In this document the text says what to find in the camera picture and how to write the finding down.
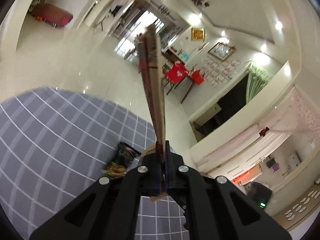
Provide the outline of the black snack wrapper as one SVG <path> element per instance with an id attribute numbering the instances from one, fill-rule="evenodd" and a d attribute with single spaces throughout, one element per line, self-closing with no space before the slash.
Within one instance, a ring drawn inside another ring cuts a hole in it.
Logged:
<path id="1" fill-rule="evenodd" d="M 117 144 L 114 157 L 107 163 L 103 173 L 109 179 L 117 179 L 125 176 L 129 166 L 140 157 L 141 153 L 125 142 Z"/>

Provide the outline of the brown cardboard box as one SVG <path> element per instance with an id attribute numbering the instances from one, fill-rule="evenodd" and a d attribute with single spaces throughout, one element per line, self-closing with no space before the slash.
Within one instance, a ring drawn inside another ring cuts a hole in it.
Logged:
<path id="1" fill-rule="evenodd" d="M 156 33 L 155 24 L 147 26 L 146 31 L 138 38 L 139 68 L 142 75 L 143 87 L 152 120 L 156 142 L 159 141 L 165 147 L 166 122 L 165 122 L 165 98 L 164 98 L 164 74 L 161 63 L 161 42 Z M 168 196 L 165 192 L 157 196 L 151 196 L 150 200 L 156 203 Z"/>

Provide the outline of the dark red bench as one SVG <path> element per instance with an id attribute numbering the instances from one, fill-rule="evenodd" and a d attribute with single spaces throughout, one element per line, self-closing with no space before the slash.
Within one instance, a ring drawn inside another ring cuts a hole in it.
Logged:
<path id="1" fill-rule="evenodd" d="M 73 19 L 73 14 L 70 12 L 48 3 L 35 5 L 31 14 L 54 27 L 64 27 Z"/>

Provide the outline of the coat rack with clothes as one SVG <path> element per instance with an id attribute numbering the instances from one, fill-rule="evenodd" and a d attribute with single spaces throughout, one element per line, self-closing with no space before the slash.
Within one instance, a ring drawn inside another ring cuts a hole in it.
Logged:
<path id="1" fill-rule="evenodd" d="M 99 20 L 93 25 L 93 29 L 97 29 L 97 27 L 101 27 L 103 31 L 103 21 L 107 18 L 115 18 L 120 9 L 127 4 L 129 0 L 113 0 L 110 5 L 106 6 L 106 9 L 103 9 Z"/>

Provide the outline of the chair with red shirt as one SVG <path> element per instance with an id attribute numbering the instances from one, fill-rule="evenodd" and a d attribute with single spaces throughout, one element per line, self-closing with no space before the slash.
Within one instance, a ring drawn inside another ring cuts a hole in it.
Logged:
<path id="1" fill-rule="evenodd" d="M 185 77 L 189 75 L 189 70 L 184 66 L 181 61 L 176 61 L 169 70 L 164 73 L 165 85 L 171 85 L 173 88 L 180 83 Z"/>

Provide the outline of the wooden dining table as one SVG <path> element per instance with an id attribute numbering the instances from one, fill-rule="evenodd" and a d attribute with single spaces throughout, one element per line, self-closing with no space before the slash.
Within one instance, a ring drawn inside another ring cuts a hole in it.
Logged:
<path id="1" fill-rule="evenodd" d="M 172 65 L 176 62 L 176 61 L 181 61 L 184 66 L 186 67 L 186 64 L 185 62 L 180 58 L 178 57 L 172 50 L 170 49 L 166 49 L 163 53 L 162 53 L 162 56 L 166 59 L 166 63 L 163 64 L 163 67 L 162 67 L 162 70 L 163 70 L 163 74 L 165 73 L 166 70 L 169 70 Z M 184 103 L 184 101 L 186 100 L 187 96 L 190 94 L 190 92 L 192 91 L 192 89 L 198 85 L 196 83 L 193 82 L 192 78 L 190 77 L 190 73 L 192 70 L 196 70 L 194 67 L 191 68 L 191 69 L 188 69 L 189 70 L 189 75 L 187 77 L 185 77 L 180 83 L 178 83 L 177 85 L 175 85 L 173 88 L 171 88 L 171 85 L 170 85 L 170 88 L 169 90 L 167 91 L 167 95 L 173 90 L 173 89 L 176 89 L 180 84 L 182 84 L 184 81 L 188 80 L 190 81 L 190 86 L 189 88 L 187 89 L 186 93 L 184 94 L 183 98 L 181 99 L 180 103 Z"/>

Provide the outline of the gold diamond wall decoration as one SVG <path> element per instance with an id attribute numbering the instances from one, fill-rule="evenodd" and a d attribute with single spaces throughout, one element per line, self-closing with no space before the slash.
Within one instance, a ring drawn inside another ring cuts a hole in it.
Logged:
<path id="1" fill-rule="evenodd" d="M 204 41 L 206 32 L 204 28 L 195 28 L 191 29 L 191 40 L 192 41 Z"/>

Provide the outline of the framed picture right wall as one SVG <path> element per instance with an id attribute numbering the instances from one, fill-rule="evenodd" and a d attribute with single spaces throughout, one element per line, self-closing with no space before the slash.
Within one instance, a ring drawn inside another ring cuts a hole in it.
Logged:
<path id="1" fill-rule="evenodd" d="M 230 57 L 236 51 L 235 46 L 229 46 L 226 43 L 217 42 L 213 48 L 208 51 L 208 54 L 216 57 L 220 61 L 225 61 L 228 57 Z"/>

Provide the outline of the grey checked tablecloth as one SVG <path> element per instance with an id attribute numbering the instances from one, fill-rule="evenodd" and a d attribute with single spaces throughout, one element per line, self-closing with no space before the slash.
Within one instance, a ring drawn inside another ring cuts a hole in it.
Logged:
<path id="1" fill-rule="evenodd" d="M 117 146 L 142 152 L 152 124 L 120 105 L 43 87 L 1 103 L 1 207 L 23 239 L 104 175 Z"/>

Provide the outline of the green door curtain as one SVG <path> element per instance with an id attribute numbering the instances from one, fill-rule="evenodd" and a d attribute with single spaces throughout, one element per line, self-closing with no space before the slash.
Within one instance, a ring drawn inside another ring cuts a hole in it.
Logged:
<path id="1" fill-rule="evenodd" d="M 264 68 L 257 67 L 253 61 L 247 66 L 246 103 L 248 104 L 274 77 Z"/>

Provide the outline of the pink lace curtain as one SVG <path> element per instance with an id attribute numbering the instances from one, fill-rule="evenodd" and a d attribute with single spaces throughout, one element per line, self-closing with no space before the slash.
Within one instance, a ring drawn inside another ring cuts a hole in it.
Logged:
<path id="1" fill-rule="evenodd" d="M 222 165 L 229 159 L 246 153 L 268 136 L 292 134 L 307 134 L 312 139 L 319 140 L 319 111 L 314 109 L 297 87 L 293 87 L 266 117 L 203 157 L 197 166 L 210 160 L 217 160 Z"/>

